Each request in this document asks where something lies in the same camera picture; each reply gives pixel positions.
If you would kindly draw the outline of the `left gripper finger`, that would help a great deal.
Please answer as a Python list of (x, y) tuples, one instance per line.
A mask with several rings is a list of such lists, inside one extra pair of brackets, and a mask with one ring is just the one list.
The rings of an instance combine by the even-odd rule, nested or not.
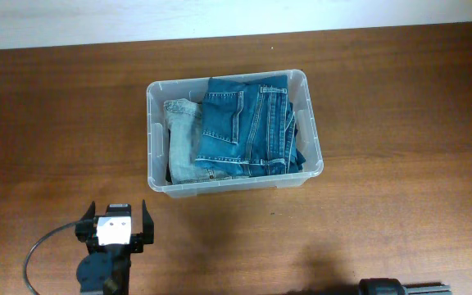
[(142, 219), (143, 219), (143, 231), (142, 238), (144, 244), (153, 244), (154, 243), (154, 221), (150, 216), (147, 203), (145, 200), (142, 201)]
[(92, 201), (87, 211), (83, 214), (80, 220), (82, 222), (88, 221), (88, 220), (93, 221), (95, 217), (95, 211), (96, 211), (96, 204), (95, 204), (95, 201)]

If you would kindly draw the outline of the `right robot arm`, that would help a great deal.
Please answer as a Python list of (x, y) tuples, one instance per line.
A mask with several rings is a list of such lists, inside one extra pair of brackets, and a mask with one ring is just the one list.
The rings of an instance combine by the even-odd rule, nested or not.
[(397, 279), (362, 279), (358, 284), (359, 295), (452, 295), (449, 285), (405, 286)]

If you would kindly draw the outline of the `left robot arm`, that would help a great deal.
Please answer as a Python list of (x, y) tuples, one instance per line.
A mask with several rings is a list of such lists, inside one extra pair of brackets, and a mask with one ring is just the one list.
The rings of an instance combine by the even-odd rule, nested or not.
[(75, 225), (76, 238), (88, 255), (80, 262), (76, 278), (81, 294), (127, 295), (131, 256), (154, 243), (154, 221), (142, 202), (141, 232), (132, 232), (132, 206), (110, 204), (103, 215), (92, 203)]

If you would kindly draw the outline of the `light blue jeans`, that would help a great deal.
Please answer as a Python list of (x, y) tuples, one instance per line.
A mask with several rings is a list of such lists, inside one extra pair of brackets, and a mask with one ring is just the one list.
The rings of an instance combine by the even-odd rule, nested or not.
[(222, 170), (201, 168), (195, 165), (198, 145), (202, 134), (202, 107), (181, 98), (164, 102), (166, 124), (170, 132), (168, 166), (172, 184), (193, 184), (227, 179)]

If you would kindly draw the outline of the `dark blue jeans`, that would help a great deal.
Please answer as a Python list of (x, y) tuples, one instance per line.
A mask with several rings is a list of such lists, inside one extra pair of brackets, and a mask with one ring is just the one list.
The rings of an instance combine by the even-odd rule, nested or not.
[(248, 82), (210, 78), (195, 165), (233, 177), (297, 173), (306, 159), (296, 135), (286, 75)]

